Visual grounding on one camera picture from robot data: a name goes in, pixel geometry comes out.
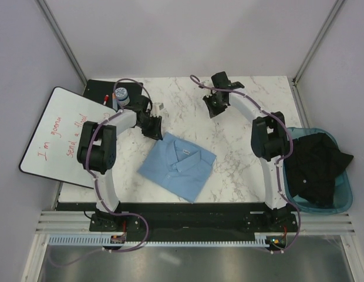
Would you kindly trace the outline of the light blue long sleeve shirt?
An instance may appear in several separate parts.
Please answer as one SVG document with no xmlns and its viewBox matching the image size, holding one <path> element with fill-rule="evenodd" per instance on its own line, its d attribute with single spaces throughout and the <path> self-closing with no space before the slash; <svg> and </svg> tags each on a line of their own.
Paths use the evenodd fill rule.
<svg viewBox="0 0 364 282">
<path fill-rule="evenodd" d="M 150 150 L 138 173 L 193 203 L 213 170 L 216 155 L 167 132 Z"/>
</svg>

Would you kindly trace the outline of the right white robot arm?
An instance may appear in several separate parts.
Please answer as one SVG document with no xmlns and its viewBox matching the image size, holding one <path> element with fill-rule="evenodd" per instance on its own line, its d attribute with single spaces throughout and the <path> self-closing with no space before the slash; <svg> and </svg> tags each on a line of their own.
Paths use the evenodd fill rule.
<svg viewBox="0 0 364 282">
<path fill-rule="evenodd" d="M 226 72 L 218 72 L 211 77 L 212 87 L 207 87 L 210 94 L 203 97 L 210 118 L 223 113 L 233 106 L 249 122 L 251 128 L 251 149 L 260 159 L 264 175 L 265 204 L 271 210 L 282 209 L 287 205 L 284 189 L 284 177 L 281 175 L 284 159 L 290 155 L 291 135 L 285 126 L 281 112 L 268 113 L 248 94 L 238 91 L 243 89 L 241 82 L 229 80 Z"/>
</svg>

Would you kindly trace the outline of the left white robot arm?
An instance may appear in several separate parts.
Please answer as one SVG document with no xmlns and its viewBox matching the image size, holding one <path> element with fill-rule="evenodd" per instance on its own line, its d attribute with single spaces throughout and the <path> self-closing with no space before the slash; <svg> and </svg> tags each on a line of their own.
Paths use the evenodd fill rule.
<svg viewBox="0 0 364 282">
<path fill-rule="evenodd" d="M 119 214 L 120 200 L 116 195 L 112 168 L 116 161 L 117 137 L 127 129 L 139 127 L 143 136 L 162 140 L 162 117 L 153 113 L 153 102 L 140 95 L 126 106 L 119 106 L 115 114 L 100 123 L 83 124 L 77 151 L 77 161 L 92 176 L 96 194 L 96 208 L 106 213 L 102 223 L 110 231 L 123 224 Z"/>
</svg>

